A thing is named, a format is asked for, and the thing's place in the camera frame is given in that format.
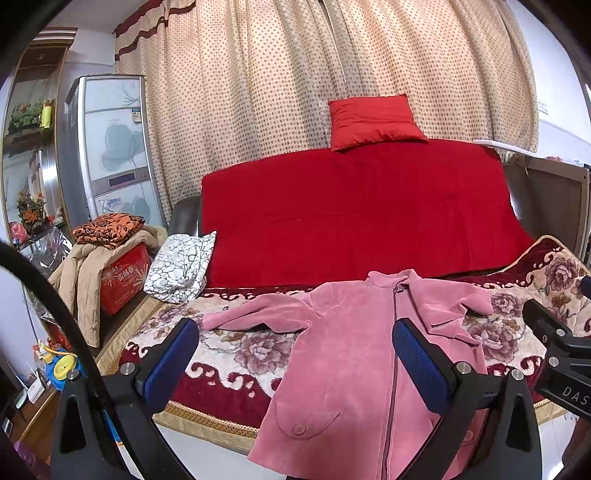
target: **refrigerator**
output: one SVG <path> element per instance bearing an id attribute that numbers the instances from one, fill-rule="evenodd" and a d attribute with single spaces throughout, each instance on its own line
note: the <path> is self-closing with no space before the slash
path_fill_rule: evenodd
<path id="1" fill-rule="evenodd" d="M 114 212 L 166 227 L 145 116 L 141 75 L 78 78 L 66 98 L 60 183 L 71 227 Z"/>

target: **pink jacket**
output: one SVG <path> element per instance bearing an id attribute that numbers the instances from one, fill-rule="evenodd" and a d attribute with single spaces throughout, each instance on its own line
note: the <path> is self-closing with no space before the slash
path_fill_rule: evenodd
<path id="1" fill-rule="evenodd" d="M 409 317 L 453 362 L 486 373 L 479 342 L 462 328 L 466 307 L 491 314 L 491 295 L 414 270 L 370 272 L 297 296 L 261 295 L 205 315 L 206 329 L 277 333 L 303 329 L 248 458 L 309 480 L 394 480 L 435 425 L 392 347 L 392 325 Z M 446 478 L 460 473 L 482 427 L 478 413 Z"/>

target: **jacket sleeve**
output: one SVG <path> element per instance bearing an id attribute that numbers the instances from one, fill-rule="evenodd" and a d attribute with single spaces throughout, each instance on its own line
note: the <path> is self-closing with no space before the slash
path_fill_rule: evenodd
<path id="1" fill-rule="evenodd" d="M 309 293 L 286 295 L 267 293 L 238 307 L 205 314 L 206 330 L 248 330 L 264 323 L 276 333 L 308 328 L 332 305 L 332 286 L 325 283 Z"/>
<path id="2" fill-rule="evenodd" d="M 470 283 L 426 278 L 409 285 L 428 333 L 480 344 L 462 328 L 462 323 L 468 309 L 486 315 L 493 313 L 490 290 Z"/>

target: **beige coat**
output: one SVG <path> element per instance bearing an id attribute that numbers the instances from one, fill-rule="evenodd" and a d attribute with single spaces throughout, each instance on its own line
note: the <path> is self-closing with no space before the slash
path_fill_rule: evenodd
<path id="1" fill-rule="evenodd" d="M 86 343 L 100 346 L 100 278 L 103 269 L 127 253 L 137 244 L 157 249 L 166 240 L 162 227 L 144 225 L 140 231 L 115 250 L 100 245 L 76 244 L 70 254 L 49 277 L 49 283 L 74 314 L 77 305 L 78 327 Z"/>

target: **red box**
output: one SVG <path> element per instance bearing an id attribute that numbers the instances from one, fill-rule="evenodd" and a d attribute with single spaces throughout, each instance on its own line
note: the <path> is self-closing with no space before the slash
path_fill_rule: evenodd
<path id="1" fill-rule="evenodd" d="M 117 313 L 144 288 L 150 263 L 146 246 L 138 244 L 103 270 L 100 306 L 107 315 Z"/>

